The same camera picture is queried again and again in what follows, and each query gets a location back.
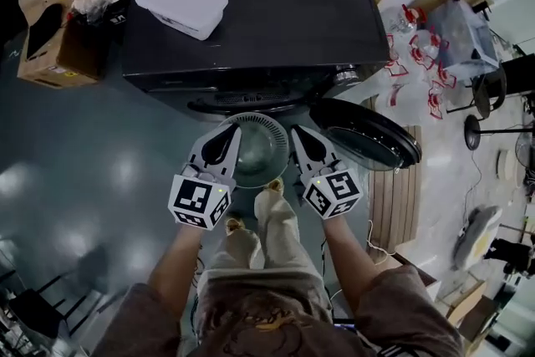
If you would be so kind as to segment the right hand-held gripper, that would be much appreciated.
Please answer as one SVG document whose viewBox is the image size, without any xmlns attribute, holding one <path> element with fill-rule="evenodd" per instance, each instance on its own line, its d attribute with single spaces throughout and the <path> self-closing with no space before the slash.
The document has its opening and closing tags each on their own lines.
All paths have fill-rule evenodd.
<svg viewBox="0 0 535 357">
<path fill-rule="evenodd" d="M 317 174 L 308 179 L 303 201 L 323 220 L 350 212 L 362 198 L 362 186 L 355 169 L 338 168 L 340 159 L 333 143 L 313 129 L 293 125 L 291 138 L 300 178 Z M 325 168 L 330 172 L 321 172 Z"/>
</svg>

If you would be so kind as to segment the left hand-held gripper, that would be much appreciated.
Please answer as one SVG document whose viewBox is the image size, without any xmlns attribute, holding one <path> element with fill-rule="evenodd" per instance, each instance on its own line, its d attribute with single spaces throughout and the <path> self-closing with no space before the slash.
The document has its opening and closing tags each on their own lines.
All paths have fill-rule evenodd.
<svg viewBox="0 0 535 357">
<path fill-rule="evenodd" d="M 212 230 L 232 204 L 242 131 L 221 125 L 193 145 L 188 163 L 174 175 L 168 210 L 177 223 Z"/>
</svg>

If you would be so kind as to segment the green laundry basket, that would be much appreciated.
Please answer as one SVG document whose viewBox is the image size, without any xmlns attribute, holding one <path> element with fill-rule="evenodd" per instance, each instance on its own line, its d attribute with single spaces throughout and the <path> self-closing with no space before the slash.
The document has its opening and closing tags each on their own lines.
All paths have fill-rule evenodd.
<svg viewBox="0 0 535 357">
<path fill-rule="evenodd" d="M 231 116 L 220 126 L 237 124 L 242 131 L 233 178 L 243 189 L 266 186 L 288 166 L 289 138 L 275 119 L 258 112 Z"/>
</svg>

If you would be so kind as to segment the black washing machine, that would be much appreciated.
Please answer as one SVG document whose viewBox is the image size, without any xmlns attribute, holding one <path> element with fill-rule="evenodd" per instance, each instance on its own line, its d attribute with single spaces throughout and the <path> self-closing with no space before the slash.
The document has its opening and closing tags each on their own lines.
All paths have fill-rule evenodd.
<svg viewBox="0 0 535 357">
<path fill-rule="evenodd" d="M 228 0 L 197 40 L 132 3 L 124 79 L 192 115 L 305 109 L 366 79 L 389 46 L 375 0 Z"/>
</svg>

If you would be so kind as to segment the person's right forearm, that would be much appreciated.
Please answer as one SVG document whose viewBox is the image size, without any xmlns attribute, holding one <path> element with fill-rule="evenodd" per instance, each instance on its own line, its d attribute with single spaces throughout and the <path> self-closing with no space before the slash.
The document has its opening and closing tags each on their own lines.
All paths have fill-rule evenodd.
<svg viewBox="0 0 535 357">
<path fill-rule="evenodd" d="M 361 247 L 342 216 L 323 221 L 324 234 L 343 295 L 353 312 L 370 285 L 380 275 L 379 269 Z"/>
</svg>

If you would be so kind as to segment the person's left forearm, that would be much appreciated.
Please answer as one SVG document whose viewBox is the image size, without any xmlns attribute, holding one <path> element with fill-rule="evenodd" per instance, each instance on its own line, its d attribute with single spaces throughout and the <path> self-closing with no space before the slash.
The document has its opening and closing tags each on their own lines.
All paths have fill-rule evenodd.
<svg viewBox="0 0 535 357">
<path fill-rule="evenodd" d="M 186 307 L 204 232 L 183 225 L 149 276 L 148 285 L 178 319 Z"/>
</svg>

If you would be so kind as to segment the black washing machine door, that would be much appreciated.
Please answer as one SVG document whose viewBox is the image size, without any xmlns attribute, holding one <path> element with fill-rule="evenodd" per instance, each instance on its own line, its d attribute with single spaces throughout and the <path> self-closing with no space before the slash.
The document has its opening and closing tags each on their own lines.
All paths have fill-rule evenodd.
<svg viewBox="0 0 535 357">
<path fill-rule="evenodd" d="M 393 120 L 362 105 L 320 99 L 309 116 L 319 133 L 370 171 L 407 169 L 422 158 L 420 144 Z"/>
</svg>

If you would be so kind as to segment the wooden slat platform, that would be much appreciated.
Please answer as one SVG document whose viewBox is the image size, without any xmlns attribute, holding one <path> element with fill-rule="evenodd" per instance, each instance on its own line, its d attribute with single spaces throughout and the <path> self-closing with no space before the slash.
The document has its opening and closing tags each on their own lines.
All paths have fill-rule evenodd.
<svg viewBox="0 0 535 357">
<path fill-rule="evenodd" d="M 415 240 L 420 215 L 422 173 L 417 163 L 399 171 L 369 174 L 369 228 L 372 258 L 380 261 L 406 242 Z"/>
</svg>

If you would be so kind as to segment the person's beige trousers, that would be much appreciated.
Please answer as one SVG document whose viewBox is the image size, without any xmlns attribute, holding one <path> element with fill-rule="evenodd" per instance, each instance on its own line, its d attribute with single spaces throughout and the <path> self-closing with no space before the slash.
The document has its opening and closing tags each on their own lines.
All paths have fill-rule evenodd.
<svg viewBox="0 0 535 357">
<path fill-rule="evenodd" d="M 198 283 L 200 298 L 218 285 L 253 286 L 298 300 L 313 316 L 332 320 L 324 281 L 300 242 L 298 217 L 283 187 L 267 187 L 254 200 L 257 231 L 227 235 Z"/>
</svg>

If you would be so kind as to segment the black floor fan stand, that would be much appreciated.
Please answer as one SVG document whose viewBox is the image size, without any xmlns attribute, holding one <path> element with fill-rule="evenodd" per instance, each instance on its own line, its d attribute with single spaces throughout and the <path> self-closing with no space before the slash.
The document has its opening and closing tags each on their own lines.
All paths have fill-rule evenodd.
<svg viewBox="0 0 535 357">
<path fill-rule="evenodd" d="M 483 135 L 497 135 L 497 134 L 533 134 L 535 132 L 535 125 L 527 127 L 512 127 L 507 129 L 482 130 L 480 120 L 475 115 L 468 115 L 464 121 L 464 141 L 466 147 L 470 151 L 476 150 L 481 142 Z"/>
</svg>

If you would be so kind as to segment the white lidded plastic box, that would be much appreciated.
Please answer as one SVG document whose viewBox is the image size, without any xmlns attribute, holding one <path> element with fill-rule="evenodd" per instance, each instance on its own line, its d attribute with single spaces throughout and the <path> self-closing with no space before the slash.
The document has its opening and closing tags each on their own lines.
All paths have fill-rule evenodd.
<svg viewBox="0 0 535 357">
<path fill-rule="evenodd" d="M 163 24 L 206 40 L 221 22 L 228 0 L 135 0 Z"/>
</svg>

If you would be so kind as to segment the person's brown printed shirt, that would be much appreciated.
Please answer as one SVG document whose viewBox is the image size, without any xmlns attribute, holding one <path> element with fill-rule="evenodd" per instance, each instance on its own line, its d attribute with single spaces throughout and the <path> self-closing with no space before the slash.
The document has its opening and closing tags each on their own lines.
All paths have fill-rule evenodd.
<svg viewBox="0 0 535 357">
<path fill-rule="evenodd" d="M 354 329 L 296 289 L 274 282 L 219 278 L 198 304 L 199 343 L 187 357 L 462 357 L 461 336 L 437 310 L 416 270 L 380 273 L 362 294 Z M 156 291 L 131 288 L 92 357 L 177 357 L 181 327 Z"/>
</svg>

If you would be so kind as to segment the white and yellow foam cushion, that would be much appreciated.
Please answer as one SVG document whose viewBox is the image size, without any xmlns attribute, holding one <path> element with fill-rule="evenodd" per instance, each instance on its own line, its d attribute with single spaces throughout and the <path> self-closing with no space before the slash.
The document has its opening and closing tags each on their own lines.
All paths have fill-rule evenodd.
<svg viewBox="0 0 535 357">
<path fill-rule="evenodd" d="M 453 254 L 456 269 L 467 271 L 483 259 L 497 236 L 501 217 L 502 209 L 498 206 L 476 211 L 456 245 Z"/>
</svg>

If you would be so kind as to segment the brown cardboard box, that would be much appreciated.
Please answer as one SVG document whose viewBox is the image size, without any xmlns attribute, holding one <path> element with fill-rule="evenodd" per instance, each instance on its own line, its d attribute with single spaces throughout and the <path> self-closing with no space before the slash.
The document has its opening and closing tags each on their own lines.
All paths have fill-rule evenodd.
<svg viewBox="0 0 535 357">
<path fill-rule="evenodd" d="M 51 89 L 100 79 L 103 44 L 93 28 L 74 19 L 71 0 L 18 0 L 28 24 L 17 77 Z"/>
</svg>

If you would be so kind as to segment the black mesh chair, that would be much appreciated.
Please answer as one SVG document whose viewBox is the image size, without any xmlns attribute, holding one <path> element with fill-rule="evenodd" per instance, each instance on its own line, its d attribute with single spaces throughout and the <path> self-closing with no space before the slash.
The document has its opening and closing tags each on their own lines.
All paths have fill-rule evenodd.
<svg viewBox="0 0 535 357">
<path fill-rule="evenodd" d="M 507 95 L 505 70 L 500 65 L 491 73 L 471 78 L 466 88 L 471 90 L 471 102 L 466 106 L 448 109 L 446 113 L 451 114 L 474 107 L 479 114 L 476 119 L 478 121 L 486 120 L 491 112 L 499 109 L 505 101 Z"/>
</svg>

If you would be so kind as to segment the black frame chair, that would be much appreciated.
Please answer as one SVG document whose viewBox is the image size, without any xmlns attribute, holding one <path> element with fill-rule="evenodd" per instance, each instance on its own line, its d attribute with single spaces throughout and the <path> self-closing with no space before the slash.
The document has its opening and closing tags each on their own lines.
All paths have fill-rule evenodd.
<svg viewBox="0 0 535 357">
<path fill-rule="evenodd" d="M 44 339 L 70 339 L 109 296 L 110 255 L 99 245 L 38 288 L 8 301 L 8 309 L 27 330 Z"/>
</svg>

